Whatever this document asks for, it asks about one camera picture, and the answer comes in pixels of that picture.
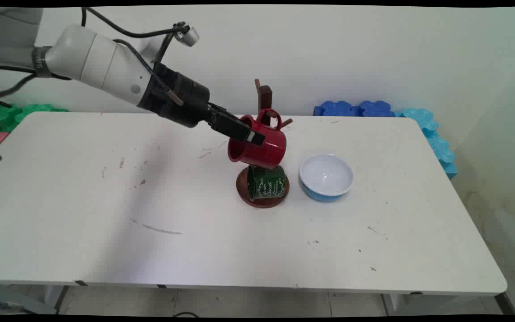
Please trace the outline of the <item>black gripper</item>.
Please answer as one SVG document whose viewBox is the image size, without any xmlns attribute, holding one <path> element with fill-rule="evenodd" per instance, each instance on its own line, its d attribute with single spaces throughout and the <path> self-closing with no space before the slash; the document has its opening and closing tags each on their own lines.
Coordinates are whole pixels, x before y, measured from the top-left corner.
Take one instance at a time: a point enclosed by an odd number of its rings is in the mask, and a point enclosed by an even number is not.
<svg viewBox="0 0 515 322">
<path fill-rule="evenodd" d="M 162 63 L 155 63 L 153 71 L 183 104 L 179 105 L 169 98 L 165 89 L 152 76 L 139 102 L 139 108 L 188 128 L 194 128 L 199 122 L 208 122 L 214 131 L 237 141 L 247 141 L 254 145 L 262 145 L 265 141 L 263 134 L 252 130 L 225 108 L 211 104 L 206 86 Z"/>
</svg>

